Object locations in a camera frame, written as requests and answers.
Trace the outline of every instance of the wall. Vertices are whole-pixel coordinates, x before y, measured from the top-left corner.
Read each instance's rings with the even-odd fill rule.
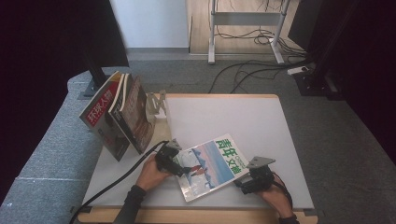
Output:
[[[188,48],[186,0],[110,0],[125,48]]]

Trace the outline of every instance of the metal stand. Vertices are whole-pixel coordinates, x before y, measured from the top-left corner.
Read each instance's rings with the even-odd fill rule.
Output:
[[[216,12],[216,0],[212,0],[210,12],[209,64],[215,63],[215,26],[216,25],[263,25],[276,26],[274,38],[271,38],[271,48],[278,63],[284,63],[277,47],[283,22],[285,21],[290,0],[282,4],[281,12]]]

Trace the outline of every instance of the book cover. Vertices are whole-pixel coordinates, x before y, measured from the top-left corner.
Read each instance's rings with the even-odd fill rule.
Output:
[[[124,89],[127,93],[126,100],[120,112],[134,136],[134,148],[143,153],[154,135],[155,116],[146,111],[147,95],[140,83],[140,77],[136,77],[128,88],[129,90]]]
[[[229,134],[182,150],[175,160],[184,167],[185,174],[177,179],[186,202],[248,173],[248,161]]]
[[[108,113],[121,80],[121,73],[114,73],[92,97],[88,105],[81,112],[81,120],[98,136],[104,146],[117,161],[120,161],[129,146],[119,126]]]
[[[126,92],[131,89],[133,81],[134,79],[132,78],[131,74],[122,74],[116,96],[114,98],[112,106],[108,109],[108,113],[114,119],[114,121],[119,126],[128,141],[134,146],[137,144],[137,141],[136,139],[134,139],[132,130],[129,128],[128,124],[126,123],[124,117],[120,112],[122,106],[125,104]]]

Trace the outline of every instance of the black curtain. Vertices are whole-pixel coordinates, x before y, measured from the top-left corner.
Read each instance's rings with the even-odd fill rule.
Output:
[[[1,197],[30,158],[67,94],[70,77],[129,66],[108,0],[0,3]]]

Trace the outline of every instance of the magazine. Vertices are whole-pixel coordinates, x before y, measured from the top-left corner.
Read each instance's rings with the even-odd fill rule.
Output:
[[[135,78],[132,84],[127,84],[124,92],[125,101],[120,113],[134,135],[134,148],[141,154],[154,135],[155,116],[146,111],[147,95],[140,83],[140,77]]]
[[[120,161],[130,144],[120,127],[108,113],[121,78],[122,74],[120,72],[114,73],[79,115],[93,133],[103,141],[104,146],[117,161]]]
[[[219,189],[249,172],[248,161],[229,134],[180,151],[175,162],[183,167],[178,183],[186,202]]]
[[[134,139],[134,135],[131,129],[129,129],[128,124],[126,123],[125,119],[123,118],[120,112],[122,105],[125,104],[125,97],[124,97],[125,91],[129,90],[128,87],[131,86],[132,82],[133,82],[133,78],[130,74],[125,74],[125,75],[122,74],[122,78],[120,80],[120,84],[117,89],[116,96],[114,98],[112,106],[108,109],[108,113],[117,123],[117,125],[120,127],[122,133],[125,135],[128,141],[134,146],[137,143],[137,141]]]

